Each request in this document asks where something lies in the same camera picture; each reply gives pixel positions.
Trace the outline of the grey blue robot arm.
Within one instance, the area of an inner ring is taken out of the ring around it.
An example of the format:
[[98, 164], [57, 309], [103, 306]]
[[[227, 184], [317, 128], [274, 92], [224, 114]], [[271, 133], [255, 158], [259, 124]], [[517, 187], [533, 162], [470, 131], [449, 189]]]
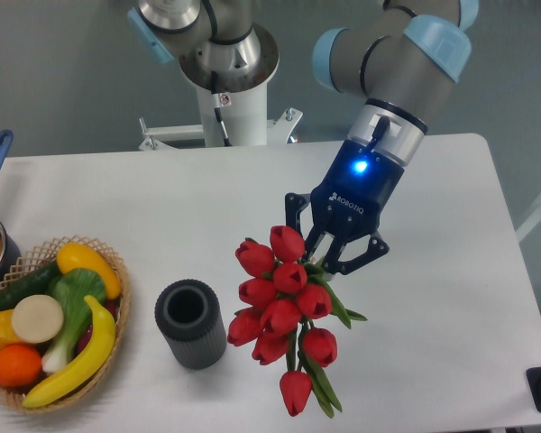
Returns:
[[[312, 53], [316, 81], [363, 99], [360, 114], [322, 182], [285, 198], [286, 223], [312, 228], [303, 257], [325, 236], [327, 276], [346, 275], [387, 253], [381, 212], [458, 82], [471, 54], [466, 30], [475, 1], [386, 1], [361, 31], [325, 32]], [[209, 147], [265, 145], [267, 85], [279, 65], [277, 43], [252, 18], [249, 1], [138, 1], [128, 12], [136, 36], [161, 63], [176, 60], [197, 91]]]

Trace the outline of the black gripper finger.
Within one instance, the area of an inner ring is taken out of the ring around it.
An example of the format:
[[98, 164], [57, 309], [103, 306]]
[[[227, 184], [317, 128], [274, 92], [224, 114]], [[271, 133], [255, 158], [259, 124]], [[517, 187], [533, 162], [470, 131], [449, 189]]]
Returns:
[[[346, 257], [344, 250], [348, 244], [352, 245], [353, 252], [357, 252], [357, 244], [363, 247], [363, 251], [354, 257]], [[388, 252], [389, 246], [377, 230], [370, 235], [349, 242], [343, 241], [338, 235], [333, 235], [333, 241], [321, 260], [321, 268], [330, 275], [337, 273], [348, 275], [378, 260]]]
[[299, 235], [303, 235], [301, 225], [303, 211], [311, 207], [313, 225], [304, 238], [305, 252], [303, 254], [303, 261], [309, 262], [326, 235], [328, 205], [324, 200], [319, 200], [311, 193], [298, 194], [294, 192], [285, 195], [284, 205], [286, 226], [294, 229]]

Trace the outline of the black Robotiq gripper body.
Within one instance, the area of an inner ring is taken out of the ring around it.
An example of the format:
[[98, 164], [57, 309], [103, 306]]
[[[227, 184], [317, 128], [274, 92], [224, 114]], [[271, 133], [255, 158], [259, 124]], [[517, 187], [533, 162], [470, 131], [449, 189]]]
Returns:
[[325, 234], [339, 244], [373, 234], [403, 173], [400, 165], [382, 154], [344, 141], [325, 177], [310, 193], [313, 227], [308, 249], [315, 250]]

